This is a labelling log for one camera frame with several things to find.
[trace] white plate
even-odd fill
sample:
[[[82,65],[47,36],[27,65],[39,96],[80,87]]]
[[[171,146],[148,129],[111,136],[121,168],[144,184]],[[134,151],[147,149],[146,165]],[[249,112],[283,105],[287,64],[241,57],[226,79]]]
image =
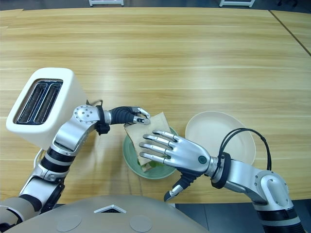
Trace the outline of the white plate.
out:
[[[207,111],[195,115],[186,126],[186,139],[204,147],[211,156],[217,157],[224,137],[231,130],[246,128],[233,116],[222,112]],[[252,165],[256,157],[256,146],[249,131],[235,135],[224,152],[231,158]]]

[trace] silver metal joint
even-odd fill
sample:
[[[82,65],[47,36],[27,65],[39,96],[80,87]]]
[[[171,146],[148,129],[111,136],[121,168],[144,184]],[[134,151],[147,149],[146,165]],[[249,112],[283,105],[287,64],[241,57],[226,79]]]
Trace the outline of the silver metal joint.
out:
[[[80,123],[93,124],[94,121],[100,120],[98,109],[91,105],[81,105],[73,111],[74,118]]]
[[[108,125],[111,125],[111,120],[112,120],[111,112],[104,110],[104,118],[105,118],[105,123]]]

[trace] metal robotic hand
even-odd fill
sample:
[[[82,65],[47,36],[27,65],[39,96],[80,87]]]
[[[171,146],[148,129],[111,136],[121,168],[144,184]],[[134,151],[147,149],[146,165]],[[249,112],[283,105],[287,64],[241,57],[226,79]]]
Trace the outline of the metal robotic hand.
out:
[[[304,232],[289,197],[285,180],[270,170],[271,157],[265,138],[252,129],[237,130],[252,131],[261,137],[268,153],[267,170],[261,170],[231,159],[228,153],[223,152],[224,147],[220,150],[218,157],[212,157],[203,147],[182,137],[159,130],[154,130],[154,135],[146,134],[143,138],[162,146],[148,143],[140,143],[140,146],[159,152],[164,157],[144,152],[141,152],[140,156],[175,167],[181,172],[181,178],[173,186],[173,189],[165,194],[164,201],[177,196],[197,177],[205,174],[211,177],[213,187],[218,189],[225,187],[234,192],[246,194],[252,200],[265,232]]]
[[[174,184],[173,189],[165,194],[164,201],[177,196],[202,174],[207,173],[211,176],[215,171],[217,158],[211,157],[200,145],[169,132],[154,130],[153,133],[155,135],[145,134],[143,138],[157,142],[163,145],[162,147],[148,143],[140,143],[139,146],[159,152],[165,157],[144,152],[141,152],[140,156],[175,167],[181,172],[181,178]]]
[[[36,164],[19,197],[0,203],[0,232],[55,206],[65,188],[69,167],[90,132],[108,133],[109,125],[113,124],[147,125],[150,124],[149,117],[150,114],[140,107],[117,107],[107,111],[102,105],[87,103],[77,106],[71,118],[59,128],[42,160]]]

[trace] green ceramic bowl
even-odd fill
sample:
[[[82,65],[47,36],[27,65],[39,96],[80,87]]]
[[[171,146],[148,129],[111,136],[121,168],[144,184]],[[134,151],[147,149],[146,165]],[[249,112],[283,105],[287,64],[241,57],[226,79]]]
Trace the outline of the green ceramic bowl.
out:
[[[178,133],[174,129],[170,129],[173,134],[178,135]],[[138,164],[136,151],[129,136],[126,136],[123,142],[123,156],[126,164],[133,172],[147,179],[162,179],[168,177],[169,175],[172,175],[176,170],[176,168],[174,167],[163,165],[156,166],[146,172],[143,172],[140,165]]]

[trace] wooden tabletop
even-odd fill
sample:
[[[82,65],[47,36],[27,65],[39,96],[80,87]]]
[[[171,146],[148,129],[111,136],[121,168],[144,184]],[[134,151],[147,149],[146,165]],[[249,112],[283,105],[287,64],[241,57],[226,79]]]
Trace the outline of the wooden tabletop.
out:
[[[283,23],[311,54],[311,14],[286,11],[272,11],[272,14]]]
[[[184,136],[195,114],[222,111],[268,140],[272,168],[292,199],[311,198],[311,58],[268,11],[213,8],[94,8],[22,11],[1,39],[1,199],[18,195],[39,148],[5,128],[31,74],[72,69],[89,100],[111,109],[138,105],[164,112]],[[92,133],[66,178],[60,203],[106,194],[162,200],[179,179],[137,176],[122,155],[125,131]],[[254,137],[254,166],[266,152]],[[243,194],[200,177],[173,202],[244,202]]]

